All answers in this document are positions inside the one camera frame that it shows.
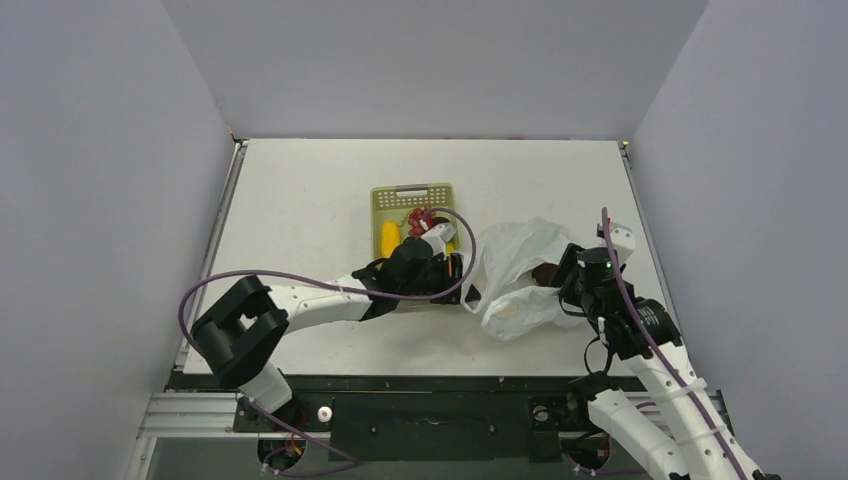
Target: plastic bag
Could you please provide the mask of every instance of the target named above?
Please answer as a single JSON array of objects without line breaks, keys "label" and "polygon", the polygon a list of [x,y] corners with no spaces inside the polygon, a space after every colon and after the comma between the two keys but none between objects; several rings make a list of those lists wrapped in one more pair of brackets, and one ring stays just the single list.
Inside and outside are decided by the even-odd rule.
[{"label": "plastic bag", "polygon": [[[569,244],[562,225],[541,218],[492,225],[478,235],[478,262],[462,285],[462,305],[483,318],[487,333],[512,340],[547,322],[562,327],[581,323],[562,313],[557,288],[534,285],[525,273],[543,263],[559,264]],[[467,302],[471,285],[480,300]]]}]

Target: green basket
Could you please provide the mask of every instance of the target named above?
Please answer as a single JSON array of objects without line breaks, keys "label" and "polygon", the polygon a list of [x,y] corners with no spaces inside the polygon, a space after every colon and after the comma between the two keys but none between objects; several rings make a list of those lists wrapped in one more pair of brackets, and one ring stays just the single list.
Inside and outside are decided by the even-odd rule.
[{"label": "green basket", "polygon": [[[371,245],[375,259],[382,257],[380,236],[383,224],[396,223],[400,227],[400,241],[403,242],[411,228],[407,223],[409,213],[426,205],[455,209],[451,184],[398,185],[371,190]],[[437,215],[444,216],[456,226],[456,219],[452,216],[441,213]],[[451,243],[454,250],[459,250],[459,235],[456,235]]]}]

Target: gray wall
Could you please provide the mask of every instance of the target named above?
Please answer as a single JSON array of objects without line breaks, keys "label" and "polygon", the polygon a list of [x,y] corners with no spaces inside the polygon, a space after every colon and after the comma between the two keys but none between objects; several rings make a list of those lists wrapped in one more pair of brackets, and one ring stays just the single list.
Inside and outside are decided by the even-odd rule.
[{"label": "gray wall", "polygon": [[847,20],[713,0],[632,143],[696,366],[788,479],[845,477]]},{"label": "gray wall", "polygon": [[630,138],[706,0],[163,0],[237,137]]},{"label": "gray wall", "polygon": [[0,4],[4,479],[122,478],[231,154],[158,1]]}]

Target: yellow vegetable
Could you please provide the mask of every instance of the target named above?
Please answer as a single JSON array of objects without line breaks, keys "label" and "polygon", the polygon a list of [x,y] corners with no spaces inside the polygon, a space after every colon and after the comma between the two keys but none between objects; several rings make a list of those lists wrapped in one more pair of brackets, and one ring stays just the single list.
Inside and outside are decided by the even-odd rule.
[{"label": "yellow vegetable", "polygon": [[383,258],[391,257],[398,245],[400,245],[400,227],[394,222],[384,223],[380,233],[380,253],[383,254]]}]

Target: white table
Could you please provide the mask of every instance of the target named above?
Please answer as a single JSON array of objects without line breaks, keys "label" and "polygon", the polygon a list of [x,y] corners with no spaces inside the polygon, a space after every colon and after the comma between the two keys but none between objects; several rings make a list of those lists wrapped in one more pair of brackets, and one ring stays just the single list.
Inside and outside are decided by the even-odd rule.
[{"label": "white table", "polygon": [[[615,142],[251,140],[213,272],[264,268],[322,280],[348,274],[371,260],[371,189],[436,182],[453,184],[457,210],[478,232],[539,216],[568,227],[572,241],[595,246],[607,206],[637,236],[625,278],[637,294],[665,302]],[[234,281],[210,285],[201,311]],[[546,325],[501,342],[461,307],[430,306],[293,332],[272,361],[290,374],[580,376],[593,337],[588,324]],[[593,346],[591,364],[600,368],[604,358],[603,348]],[[192,351],[184,372],[209,368]],[[611,374],[630,372],[616,363]]]}]

